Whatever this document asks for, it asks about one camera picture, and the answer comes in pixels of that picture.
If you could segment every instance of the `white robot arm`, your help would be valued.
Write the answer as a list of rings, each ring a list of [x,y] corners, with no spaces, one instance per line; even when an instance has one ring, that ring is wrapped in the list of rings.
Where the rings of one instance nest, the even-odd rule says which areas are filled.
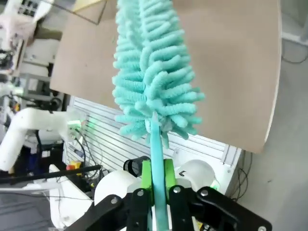
[[[34,108],[26,108],[18,112],[13,117],[0,145],[0,170],[8,171],[13,167],[28,130],[55,130],[64,141],[68,141],[70,128],[74,128],[73,121],[81,124],[79,112],[49,112]]]

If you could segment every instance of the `white cylinder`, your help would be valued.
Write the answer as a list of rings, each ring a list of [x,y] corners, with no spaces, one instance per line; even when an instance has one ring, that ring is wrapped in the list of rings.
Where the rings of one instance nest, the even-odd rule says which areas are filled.
[[[204,186],[211,186],[215,173],[211,165],[202,160],[191,160],[176,170],[176,178],[185,178],[192,184],[192,189],[198,191]]]
[[[109,173],[101,179],[95,189],[94,204],[97,205],[111,194],[124,198],[127,194],[127,188],[136,182],[138,182],[138,179],[126,171],[116,170]]]

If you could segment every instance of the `white metal rack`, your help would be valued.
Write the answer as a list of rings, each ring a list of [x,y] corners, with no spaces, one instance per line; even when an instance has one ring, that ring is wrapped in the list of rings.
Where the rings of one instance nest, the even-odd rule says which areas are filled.
[[[144,139],[134,142],[129,137],[118,134],[119,128],[123,124],[114,121],[114,117],[121,114],[121,111],[77,97],[71,98],[70,106],[88,115],[83,133],[97,164],[101,164],[109,170],[116,170],[122,169],[124,162],[128,159],[144,155],[150,156],[150,147]],[[170,149],[165,149],[164,154],[166,158],[173,158],[175,167],[192,159],[203,160],[213,168],[220,184],[219,191],[226,192],[241,149],[198,135],[190,136],[185,141],[176,134],[170,134],[169,140]],[[94,165],[94,162],[89,158],[90,154],[86,144],[83,143],[83,146],[87,162]],[[82,158],[75,154],[74,149],[80,150],[77,143],[64,145],[63,161],[66,164],[72,160],[82,161]]]

